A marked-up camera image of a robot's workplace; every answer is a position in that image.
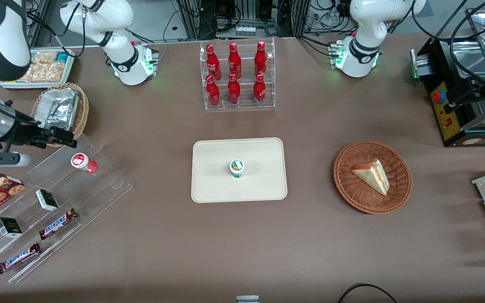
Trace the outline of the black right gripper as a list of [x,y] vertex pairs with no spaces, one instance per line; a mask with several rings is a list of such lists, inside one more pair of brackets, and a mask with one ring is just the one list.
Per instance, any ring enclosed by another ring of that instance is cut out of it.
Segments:
[[15,146],[36,146],[46,149],[48,144],[77,147],[77,141],[72,132],[58,127],[50,128],[50,134],[43,133],[44,129],[38,125],[22,123],[15,120],[11,129],[2,137],[2,142]]

